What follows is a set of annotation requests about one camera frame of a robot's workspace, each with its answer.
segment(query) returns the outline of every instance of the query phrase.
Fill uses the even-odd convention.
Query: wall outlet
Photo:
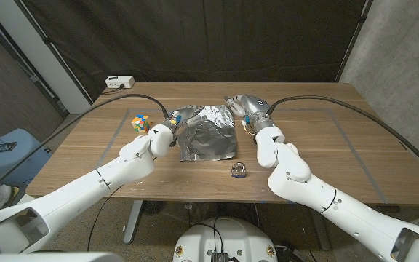
[[[124,88],[132,88],[135,83],[133,76],[108,76],[105,80],[108,88],[120,88],[124,84]]]

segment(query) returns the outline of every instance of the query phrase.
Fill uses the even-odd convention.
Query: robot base
[[[214,222],[215,219],[210,218],[201,223],[213,227]],[[251,223],[237,218],[217,219],[215,228],[223,238],[224,251],[221,252],[221,241],[215,232],[217,254],[213,254],[215,238],[213,229],[208,226],[192,226],[179,238],[175,245],[174,262],[219,261],[216,259],[219,255],[230,260],[235,258],[234,261],[277,261],[274,245],[269,237]]]

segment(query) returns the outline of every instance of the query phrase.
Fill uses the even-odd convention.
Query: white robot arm
[[[42,249],[70,220],[105,195],[151,174],[155,168],[153,158],[166,156],[176,130],[198,121],[191,109],[175,111],[148,135],[138,136],[124,146],[111,162],[51,194],[0,210],[0,253]]]
[[[310,207],[360,241],[382,261],[419,261],[419,226],[374,211],[311,174],[309,166],[266,111],[269,105],[251,95],[226,98],[235,114],[240,101],[256,132],[258,163],[276,167],[268,179],[276,195]]]

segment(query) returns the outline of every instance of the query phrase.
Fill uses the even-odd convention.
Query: table surface
[[[222,105],[224,95],[256,95],[268,103],[294,95],[323,95],[375,112],[350,84],[315,83],[162,83],[137,82],[118,94],[150,95],[168,111],[188,105]],[[101,96],[96,103],[113,97]],[[142,98],[123,98],[87,114],[33,179],[27,193],[39,197],[64,186],[119,155],[142,133],[133,130],[137,114],[153,124],[164,118],[159,107]],[[271,192],[271,169],[258,165],[256,145],[236,118],[237,154],[221,161],[181,162],[180,148],[155,160],[155,171],[123,186],[113,197],[205,202],[287,203]],[[313,174],[367,204],[419,205],[419,160],[394,136],[368,118],[320,100],[278,105],[272,114],[286,142],[297,146]],[[243,162],[246,178],[231,177]]]

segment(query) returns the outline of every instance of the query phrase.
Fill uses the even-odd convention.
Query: black curtain
[[[333,82],[365,0],[24,0],[93,99],[109,75]]]

